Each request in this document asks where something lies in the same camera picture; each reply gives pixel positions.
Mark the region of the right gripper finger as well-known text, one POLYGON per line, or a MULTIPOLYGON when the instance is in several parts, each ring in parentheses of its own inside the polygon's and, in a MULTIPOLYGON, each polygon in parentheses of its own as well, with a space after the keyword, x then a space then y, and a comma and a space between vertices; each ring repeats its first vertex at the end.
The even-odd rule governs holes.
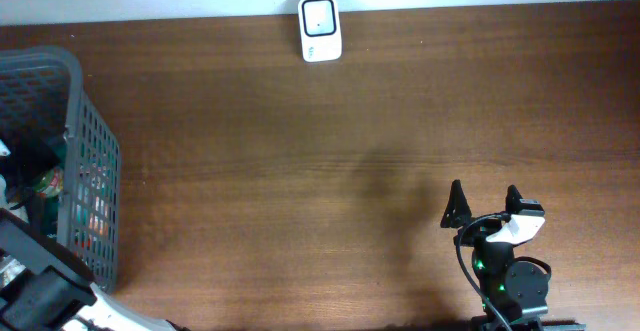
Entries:
POLYGON ((449 199, 440 221, 440 227, 458 229, 469 224, 471 218, 471 209, 463 192, 461 181, 456 179, 451 184, 449 199))
POLYGON ((505 198, 505 212, 508 214, 519 214, 522 196, 515 185, 510 185, 507 188, 507 195, 505 198))

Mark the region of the green lid jar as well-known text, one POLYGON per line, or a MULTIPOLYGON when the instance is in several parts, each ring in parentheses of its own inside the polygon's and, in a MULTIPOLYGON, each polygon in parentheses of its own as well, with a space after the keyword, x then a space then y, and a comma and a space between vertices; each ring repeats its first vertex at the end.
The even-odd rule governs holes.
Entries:
POLYGON ((63 186, 64 171, 60 166, 56 166, 37 178, 32 188, 36 196, 52 198, 62 192, 63 186))

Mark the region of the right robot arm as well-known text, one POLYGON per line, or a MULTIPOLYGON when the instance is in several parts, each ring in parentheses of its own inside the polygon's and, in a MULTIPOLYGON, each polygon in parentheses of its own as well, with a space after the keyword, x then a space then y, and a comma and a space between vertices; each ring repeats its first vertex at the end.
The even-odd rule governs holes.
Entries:
POLYGON ((456 258, 466 280, 480 297, 484 314, 471 319, 472 330, 585 330, 575 321, 545 323, 551 266, 539 259, 516 256, 514 249, 531 241, 545 224, 539 201, 525 198, 516 186, 507 188, 502 211, 475 217, 461 181, 451 183, 440 221, 454 229, 456 258))

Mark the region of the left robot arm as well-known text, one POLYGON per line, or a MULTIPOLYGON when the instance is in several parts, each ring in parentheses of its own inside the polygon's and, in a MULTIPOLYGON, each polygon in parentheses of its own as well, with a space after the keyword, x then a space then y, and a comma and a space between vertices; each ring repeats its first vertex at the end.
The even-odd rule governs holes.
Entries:
POLYGON ((1 133, 1 285, 4 330, 173 330, 113 299, 118 264, 119 168, 102 132, 56 144, 1 133))

